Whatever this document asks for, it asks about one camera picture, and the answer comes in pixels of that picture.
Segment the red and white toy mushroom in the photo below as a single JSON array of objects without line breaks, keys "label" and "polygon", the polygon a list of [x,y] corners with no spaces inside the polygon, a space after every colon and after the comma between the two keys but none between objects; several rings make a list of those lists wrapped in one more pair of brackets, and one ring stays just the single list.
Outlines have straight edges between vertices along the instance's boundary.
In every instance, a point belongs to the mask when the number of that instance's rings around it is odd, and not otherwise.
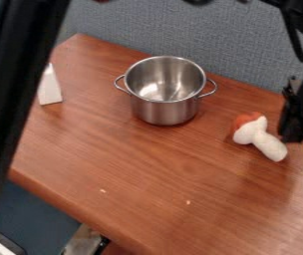
[{"label": "red and white toy mushroom", "polygon": [[231,126],[232,141],[241,145],[252,144],[263,155],[278,162],[287,155],[283,142],[267,132],[267,117],[259,112],[241,114]]}]

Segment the metal table leg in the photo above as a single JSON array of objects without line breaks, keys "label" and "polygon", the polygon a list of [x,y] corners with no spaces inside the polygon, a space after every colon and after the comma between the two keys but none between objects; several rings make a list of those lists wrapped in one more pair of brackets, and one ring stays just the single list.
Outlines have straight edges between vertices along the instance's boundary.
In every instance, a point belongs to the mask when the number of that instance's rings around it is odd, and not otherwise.
[{"label": "metal table leg", "polygon": [[82,224],[68,241],[61,255],[101,255],[109,244],[110,240]]}]

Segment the white salt shaker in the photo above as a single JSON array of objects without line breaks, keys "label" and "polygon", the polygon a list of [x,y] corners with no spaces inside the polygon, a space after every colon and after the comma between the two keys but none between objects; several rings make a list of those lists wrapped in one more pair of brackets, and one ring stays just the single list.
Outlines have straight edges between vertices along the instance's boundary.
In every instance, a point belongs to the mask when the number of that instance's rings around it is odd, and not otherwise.
[{"label": "white salt shaker", "polygon": [[62,101],[61,87],[51,64],[47,64],[42,74],[37,98],[41,106],[57,104]]}]

